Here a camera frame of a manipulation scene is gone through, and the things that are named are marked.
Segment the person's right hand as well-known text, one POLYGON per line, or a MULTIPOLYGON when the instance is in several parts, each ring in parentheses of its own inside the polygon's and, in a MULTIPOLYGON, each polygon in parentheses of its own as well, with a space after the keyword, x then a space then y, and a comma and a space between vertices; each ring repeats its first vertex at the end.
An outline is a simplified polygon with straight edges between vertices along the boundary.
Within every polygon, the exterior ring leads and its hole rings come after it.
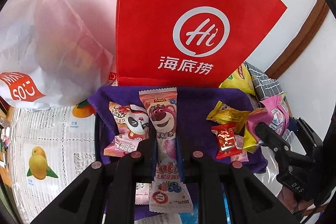
POLYGON ((291 213, 295 213, 302 210, 305 211, 308 207, 310 207, 313 204, 313 200, 310 201, 303 200, 297 202, 294 197, 294 193, 285 186, 282 186, 282 189, 278 194, 277 198, 291 213))

